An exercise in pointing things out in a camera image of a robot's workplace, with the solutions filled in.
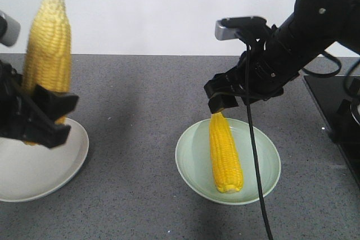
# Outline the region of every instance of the boiled corn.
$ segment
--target boiled corn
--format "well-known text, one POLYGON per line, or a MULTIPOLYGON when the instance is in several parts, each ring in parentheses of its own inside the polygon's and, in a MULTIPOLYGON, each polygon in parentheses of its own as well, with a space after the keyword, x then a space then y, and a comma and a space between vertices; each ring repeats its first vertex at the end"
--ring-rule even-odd
MULTIPOLYGON (((31 26, 22 89, 33 94, 36 84, 68 92, 71 73, 71 30, 64 0, 43 0, 31 26)), ((63 123, 65 117, 58 119, 63 123)))
POLYGON ((216 188, 222 193, 238 192, 243 185, 241 165, 229 123, 221 112, 211 116, 209 137, 216 188))

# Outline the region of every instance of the bowl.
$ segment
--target bowl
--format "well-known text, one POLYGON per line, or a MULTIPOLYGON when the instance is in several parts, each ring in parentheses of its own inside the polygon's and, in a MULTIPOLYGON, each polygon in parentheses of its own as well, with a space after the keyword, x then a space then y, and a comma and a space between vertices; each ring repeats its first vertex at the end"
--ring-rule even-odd
MULTIPOLYGON (((225 205, 245 205, 259 199, 249 124, 229 118, 227 121, 234 137, 244 177, 244 185, 239 192, 220 193, 215 187, 210 158, 210 119, 199 121, 184 131, 176 145, 175 161, 183 180, 199 195, 225 205)), ((254 127, 254 134, 263 196, 266 196, 280 178, 280 156, 275 145, 263 132, 254 127)))
POLYGON ((42 198, 70 181, 83 165, 89 138, 76 121, 65 144, 47 148, 0 138, 0 201, 25 202, 42 198))

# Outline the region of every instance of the plate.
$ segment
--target plate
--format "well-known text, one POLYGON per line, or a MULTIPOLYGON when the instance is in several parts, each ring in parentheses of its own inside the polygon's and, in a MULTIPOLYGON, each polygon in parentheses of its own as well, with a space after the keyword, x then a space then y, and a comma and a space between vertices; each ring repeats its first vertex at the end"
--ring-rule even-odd
MULTIPOLYGON (((244 205, 259 199, 249 124, 236 119, 227 118, 227 120, 244 177, 244 185, 239 192, 224 194, 215 187, 210 158, 210 119, 193 124, 185 130, 176 145, 175 161, 184 181, 199 195, 217 203, 244 205)), ((274 144, 263 132, 254 127, 254 134, 263 196, 266 196, 279 180, 280 157, 274 144)))
POLYGON ((83 165, 89 148, 85 129, 76 121, 65 144, 46 148, 0 138, 0 201, 25 202, 44 197, 65 185, 83 165))

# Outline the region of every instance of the gray countertop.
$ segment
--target gray countertop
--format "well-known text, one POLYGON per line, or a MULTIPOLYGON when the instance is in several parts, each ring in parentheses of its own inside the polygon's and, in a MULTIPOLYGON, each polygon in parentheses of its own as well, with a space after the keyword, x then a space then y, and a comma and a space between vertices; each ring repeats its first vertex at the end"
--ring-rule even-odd
MULTIPOLYGON (((24 55, 1 54, 21 71, 24 55)), ((348 67, 354 58, 343 58, 348 67)), ((70 118, 88 132, 79 173, 41 199, 0 202, 0 239, 267 239, 259 202, 220 205, 181 178, 181 134, 210 112, 203 85, 237 57, 74 55, 70 118)), ((327 66, 319 60, 315 66, 327 66)), ((265 198, 275 239, 360 239, 360 191, 303 79, 252 105, 281 176, 265 198)), ((244 106, 226 117, 247 122, 244 106)))

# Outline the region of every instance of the black robotic arm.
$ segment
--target black robotic arm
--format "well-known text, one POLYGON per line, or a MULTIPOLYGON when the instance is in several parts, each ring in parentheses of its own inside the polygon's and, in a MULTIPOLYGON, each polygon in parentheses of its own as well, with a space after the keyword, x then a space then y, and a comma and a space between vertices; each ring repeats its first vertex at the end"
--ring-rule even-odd
MULTIPOLYGON (((20 24, 0 11, 0 43, 15 44, 20 24)), ((21 90, 22 76, 0 60, 0 137, 52 148, 64 144, 71 127, 55 121, 75 109, 78 96, 37 85, 32 96, 21 90)))
POLYGON ((251 103, 281 95, 282 87, 334 42, 360 54, 359 18, 360 0, 296 0, 294 12, 279 28, 269 28, 261 17, 217 21, 217 39, 238 38, 249 52, 240 56, 235 67, 206 83, 211 112, 238 106, 235 96, 246 103, 247 57, 251 103))

